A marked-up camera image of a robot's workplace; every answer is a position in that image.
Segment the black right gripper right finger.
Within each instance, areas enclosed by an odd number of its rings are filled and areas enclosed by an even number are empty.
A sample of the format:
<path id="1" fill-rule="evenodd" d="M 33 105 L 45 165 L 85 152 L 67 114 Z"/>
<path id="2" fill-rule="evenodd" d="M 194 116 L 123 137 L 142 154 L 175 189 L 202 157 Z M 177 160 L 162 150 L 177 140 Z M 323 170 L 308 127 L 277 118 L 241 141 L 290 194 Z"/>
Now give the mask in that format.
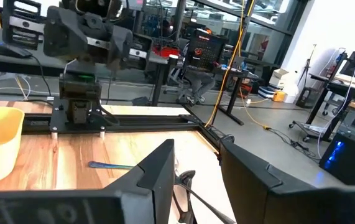
<path id="1" fill-rule="evenodd" d="M 237 224 L 355 224 L 355 187 L 316 188 L 230 141 L 219 164 Z"/>

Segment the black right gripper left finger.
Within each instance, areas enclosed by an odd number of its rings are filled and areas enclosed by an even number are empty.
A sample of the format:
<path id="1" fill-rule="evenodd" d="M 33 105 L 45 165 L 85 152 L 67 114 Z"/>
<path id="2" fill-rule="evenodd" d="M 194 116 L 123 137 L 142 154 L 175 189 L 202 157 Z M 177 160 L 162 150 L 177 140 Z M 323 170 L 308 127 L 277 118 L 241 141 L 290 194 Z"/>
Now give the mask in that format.
<path id="1" fill-rule="evenodd" d="M 167 224 L 174 140 L 99 190 L 0 192 L 0 224 Z"/>

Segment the iridescent spoon blue handle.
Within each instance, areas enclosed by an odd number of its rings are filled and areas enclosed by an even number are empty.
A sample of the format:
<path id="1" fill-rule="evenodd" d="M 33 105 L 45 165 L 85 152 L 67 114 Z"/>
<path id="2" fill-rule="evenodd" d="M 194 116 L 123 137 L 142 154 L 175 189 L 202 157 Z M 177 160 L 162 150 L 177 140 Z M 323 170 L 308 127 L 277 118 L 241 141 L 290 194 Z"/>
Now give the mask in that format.
<path id="1" fill-rule="evenodd" d="M 89 161 L 88 166 L 96 169 L 132 169 L 133 168 L 133 166 L 107 164 L 107 163 L 96 162 L 96 161 Z"/>

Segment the black computer mouse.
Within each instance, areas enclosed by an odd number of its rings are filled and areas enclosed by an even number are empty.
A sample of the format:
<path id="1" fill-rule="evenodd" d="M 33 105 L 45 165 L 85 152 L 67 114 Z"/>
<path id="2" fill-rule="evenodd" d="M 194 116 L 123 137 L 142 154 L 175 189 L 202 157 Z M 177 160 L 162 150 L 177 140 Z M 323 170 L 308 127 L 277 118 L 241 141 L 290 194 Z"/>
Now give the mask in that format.
<path id="1" fill-rule="evenodd" d="M 0 42 L 0 55 L 13 58 L 30 58 L 32 53 L 26 49 Z"/>

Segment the grey desk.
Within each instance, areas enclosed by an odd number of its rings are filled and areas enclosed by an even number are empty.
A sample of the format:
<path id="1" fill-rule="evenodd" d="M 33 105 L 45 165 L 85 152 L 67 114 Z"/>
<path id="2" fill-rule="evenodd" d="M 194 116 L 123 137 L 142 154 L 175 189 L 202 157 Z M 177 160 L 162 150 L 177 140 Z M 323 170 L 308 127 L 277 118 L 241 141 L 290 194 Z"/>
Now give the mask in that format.
<path id="1" fill-rule="evenodd" d="M 2 42 L 2 30 L 0 29 L 0 42 Z M 34 58 L 13 58 L 0 55 L 0 72 L 25 73 L 29 75 L 44 74 L 48 77 L 58 77 L 65 67 L 70 73 L 93 74 L 97 77 L 106 78 L 110 71 L 102 64 L 85 65 L 80 62 L 73 62 L 66 66 L 66 63 L 59 58 L 52 58 L 44 55 L 42 47 L 31 51 Z"/>

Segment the computer tower blue light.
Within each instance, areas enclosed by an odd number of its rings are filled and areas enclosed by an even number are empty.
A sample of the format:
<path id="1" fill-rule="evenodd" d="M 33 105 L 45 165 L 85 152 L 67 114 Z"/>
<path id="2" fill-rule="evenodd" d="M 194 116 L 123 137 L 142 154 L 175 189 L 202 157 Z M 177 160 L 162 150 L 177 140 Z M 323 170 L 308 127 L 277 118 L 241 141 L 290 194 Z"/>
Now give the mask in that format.
<path id="1" fill-rule="evenodd" d="M 319 167 L 346 185 L 355 185 L 355 128 L 340 127 L 323 154 Z"/>

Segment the black rolling desk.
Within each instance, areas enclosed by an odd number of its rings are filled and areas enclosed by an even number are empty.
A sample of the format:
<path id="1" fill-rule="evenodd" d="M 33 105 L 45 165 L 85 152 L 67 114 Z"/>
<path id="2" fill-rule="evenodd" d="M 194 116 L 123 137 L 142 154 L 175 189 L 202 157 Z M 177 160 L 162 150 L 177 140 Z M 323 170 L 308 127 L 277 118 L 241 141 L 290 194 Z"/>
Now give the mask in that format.
<path id="1" fill-rule="evenodd" d="M 327 78 L 311 74 L 311 78 L 323 83 L 323 88 L 318 95 L 317 101 L 312 107 L 310 115 L 308 116 L 305 123 L 292 121 L 288 127 L 293 128 L 294 126 L 298 126 L 306 134 L 306 136 L 302 139 L 303 142 L 308 142 L 310 139 L 320 139 L 320 141 L 331 142 L 330 136 L 335 129 L 339 119 L 342 117 L 343 111 L 349 106 L 351 100 L 355 99 L 355 87 L 334 81 L 332 77 Z M 318 111 L 320 110 L 321 105 L 324 103 L 324 100 L 329 91 L 336 95 L 345 96 L 346 99 L 340 104 L 340 107 L 338 107 L 339 111 L 335 114 L 335 117 L 327 124 L 327 127 L 321 128 L 321 130 L 317 133 L 316 131 L 311 130 L 310 126 L 317 116 Z"/>

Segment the yellow power box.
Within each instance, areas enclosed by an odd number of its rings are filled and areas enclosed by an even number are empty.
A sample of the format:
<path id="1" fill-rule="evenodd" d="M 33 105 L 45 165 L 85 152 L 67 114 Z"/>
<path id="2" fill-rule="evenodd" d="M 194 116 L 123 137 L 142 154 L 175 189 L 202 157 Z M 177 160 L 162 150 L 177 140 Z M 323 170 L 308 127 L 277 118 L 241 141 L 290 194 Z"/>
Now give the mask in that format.
<path id="1" fill-rule="evenodd" d="M 285 99 L 285 95 L 286 95 L 286 93 L 284 91 L 277 90 L 274 93 L 273 97 L 272 97 L 272 101 L 274 101 L 274 102 L 283 102 L 284 99 Z"/>

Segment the office chair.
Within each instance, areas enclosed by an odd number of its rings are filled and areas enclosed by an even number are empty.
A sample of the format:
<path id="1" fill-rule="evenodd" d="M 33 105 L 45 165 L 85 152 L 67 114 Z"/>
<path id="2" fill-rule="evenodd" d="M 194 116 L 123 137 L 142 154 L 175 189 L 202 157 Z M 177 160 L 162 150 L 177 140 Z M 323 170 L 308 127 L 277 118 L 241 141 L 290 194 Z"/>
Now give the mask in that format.
<path id="1" fill-rule="evenodd" d="M 192 93 L 191 81 L 185 78 L 185 69 L 181 66 L 171 69 L 167 84 L 172 84 L 175 88 L 166 87 L 163 94 L 176 95 L 177 103 L 194 105 L 194 97 Z"/>

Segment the white storage box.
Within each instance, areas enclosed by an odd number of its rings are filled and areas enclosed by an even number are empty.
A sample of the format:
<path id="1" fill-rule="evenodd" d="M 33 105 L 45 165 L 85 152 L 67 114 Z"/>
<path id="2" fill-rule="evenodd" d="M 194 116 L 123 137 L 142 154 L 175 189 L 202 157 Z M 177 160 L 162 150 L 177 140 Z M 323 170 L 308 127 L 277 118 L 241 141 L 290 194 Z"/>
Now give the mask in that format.
<path id="1" fill-rule="evenodd" d="M 298 94 L 297 72 L 289 72 L 282 68 L 272 72 L 269 85 L 277 87 L 288 96 L 296 96 Z"/>

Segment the black perforated panel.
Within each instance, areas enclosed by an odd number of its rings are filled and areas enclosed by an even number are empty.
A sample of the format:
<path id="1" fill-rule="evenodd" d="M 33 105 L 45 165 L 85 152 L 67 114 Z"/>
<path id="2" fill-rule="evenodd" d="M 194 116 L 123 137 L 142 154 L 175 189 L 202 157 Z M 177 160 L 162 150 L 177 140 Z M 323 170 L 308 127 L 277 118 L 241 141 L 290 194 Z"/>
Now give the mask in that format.
<path id="1" fill-rule="evenodd" d="M 185 68 L 212 72 L 220 61 L 227 39 L 197 29 L 193 32 L 185 56 Z"/>

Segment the thin light stand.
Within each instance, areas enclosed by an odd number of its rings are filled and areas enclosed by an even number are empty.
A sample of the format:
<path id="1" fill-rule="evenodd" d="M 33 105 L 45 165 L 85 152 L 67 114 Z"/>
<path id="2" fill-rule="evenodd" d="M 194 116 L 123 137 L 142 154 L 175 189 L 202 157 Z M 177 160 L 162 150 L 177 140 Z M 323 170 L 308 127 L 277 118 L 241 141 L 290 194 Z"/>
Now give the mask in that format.
<path id="1" fill-rule="evenodd" d="M 314 54 L 314 51 L 316 49 L 316 46 L 317 44 L 313 44 L 313 48 L 311 50 L 311 54 L 310 56 L 307 58 L 306 60 L 306 64 L 304 66 L 304 69 L 303 69 L 303 72 L 302 72 L 302 75 L 298 81 L 299 84 L 301 84 L 301 82 L 303 81 L 303 88 L 300 92 L 300 96 L 296 102 L 296 105 L 301 107 L 301 108 L 308 108 L 308 106 L 306 105 L 307 103 L 307 97 L 305 96 L 306 95 L 306 85 L 307 85 L 307 77 L 308 77 L 308 72 L 309 72 L 309 69 L 310 69 L 310 62 L 311 62 L 311 59 L 312 59 L 312 56 Z"/>

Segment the person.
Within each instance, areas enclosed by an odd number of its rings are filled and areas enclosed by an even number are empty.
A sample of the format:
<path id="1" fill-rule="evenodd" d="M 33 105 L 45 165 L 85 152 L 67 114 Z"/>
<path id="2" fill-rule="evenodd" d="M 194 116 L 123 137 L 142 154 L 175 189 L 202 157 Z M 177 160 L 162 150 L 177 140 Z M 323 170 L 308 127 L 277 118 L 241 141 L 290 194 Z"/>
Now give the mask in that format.
<path id="1" fill-rule="evenodd" d="M 212 34 L 211 30 L 209 30 L 207 27 L 197 27 L 195 30 L 197 30 L 197 29 L 200 29 L 200 30 L 206 31 L 209 34 Z M 187 53 L 189 41 L 183 49 L 184 62 L 185 62 L 185 56 Z M 215 84 L 215 80 L 211 76 L 211 72 L 196 71 L 193 69 L 185 68 L 185 66 L 184 66 L 184 69 L 185 69 L 185 78 L 191 81 L 192 93 L 193 93 L 195 104 L 204 103 L 205 98 L 203 95 L 207 91 L 212 89 Z"/>

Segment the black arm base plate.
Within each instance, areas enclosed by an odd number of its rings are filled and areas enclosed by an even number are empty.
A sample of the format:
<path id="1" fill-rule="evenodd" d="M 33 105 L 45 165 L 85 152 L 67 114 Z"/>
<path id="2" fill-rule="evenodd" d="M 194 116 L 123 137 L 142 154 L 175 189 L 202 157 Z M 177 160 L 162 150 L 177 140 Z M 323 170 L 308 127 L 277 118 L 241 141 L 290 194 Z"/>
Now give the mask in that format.
<path id="1" fill-rule="evenodd" d="M 53 102 L 50 130 L 57 134 L 105 133 L 119 126 L 120 120 L 106 111 L 99 100 L 56 98 Z"/>

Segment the black aluminium table frame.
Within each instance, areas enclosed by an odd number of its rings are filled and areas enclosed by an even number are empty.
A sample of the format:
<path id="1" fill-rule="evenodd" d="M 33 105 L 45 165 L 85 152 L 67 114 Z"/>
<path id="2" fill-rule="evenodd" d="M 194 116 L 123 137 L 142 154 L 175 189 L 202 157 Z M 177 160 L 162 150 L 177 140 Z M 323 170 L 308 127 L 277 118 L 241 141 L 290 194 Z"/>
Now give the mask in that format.
<path id="1" fill-rule="evenodd" d="M 115 115 L 120 120 L 119 126 L 106 128 L 105 133 L 138 133 L 163 131 L 198 131 L 215 149 L 219 149 L 222 141 L 234 142 L 234 136 L 224 134 L 214 127 L 206 127 L 205 123 L 192 114 L 176 116 L 161 115 Z M 22 134 L 51 134 L 51 114 L 26 114 Z"/>

